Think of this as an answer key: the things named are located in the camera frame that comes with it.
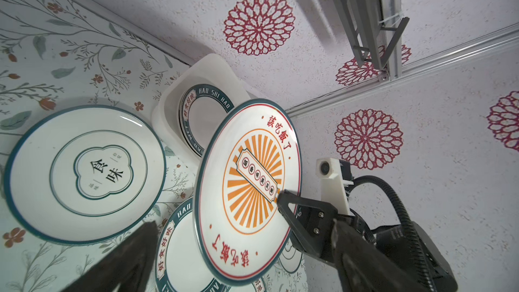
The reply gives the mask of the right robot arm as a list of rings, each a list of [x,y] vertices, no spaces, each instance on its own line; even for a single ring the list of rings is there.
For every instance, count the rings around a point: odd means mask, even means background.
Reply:
[[[284,191],[277,206],[295,248],[334,268],[344,291],[458,289],[445,259],[411,220],[372,235],[358,215],[340,214],[325,201]]]

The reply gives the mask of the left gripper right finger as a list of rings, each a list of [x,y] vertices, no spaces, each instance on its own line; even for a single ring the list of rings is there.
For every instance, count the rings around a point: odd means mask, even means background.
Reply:
[[[423,291],[390,259],[348,224],[335,220],[331,233],[335,268],[344,291]]]

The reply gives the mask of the orange sunburst plate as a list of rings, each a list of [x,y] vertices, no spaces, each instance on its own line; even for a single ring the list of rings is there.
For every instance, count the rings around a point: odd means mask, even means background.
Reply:
[[[262,277],[291,233],[278,196],[301,193],[300,143],[287,113],[252,99],[234,108],[210,139],[199,166],[194,228],[209,271],[230,286]]]

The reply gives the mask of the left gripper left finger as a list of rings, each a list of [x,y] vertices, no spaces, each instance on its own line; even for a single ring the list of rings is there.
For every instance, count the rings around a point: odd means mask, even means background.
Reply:
[[[158,226],[142,224],[65,291],[145,291],[155,262]]]

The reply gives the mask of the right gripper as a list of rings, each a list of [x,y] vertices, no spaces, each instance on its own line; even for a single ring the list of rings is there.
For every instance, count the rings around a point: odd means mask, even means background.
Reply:
[[[333,266],[331,236],[336,224],[346,224],[363,240],[379,251],[389,251],[389,225],[371,229],[356,212],[353,215],[338,214],[328,202],[301,197],[284,190],[277,198],[278,211],[290,227],[291,241],[296,250]]]

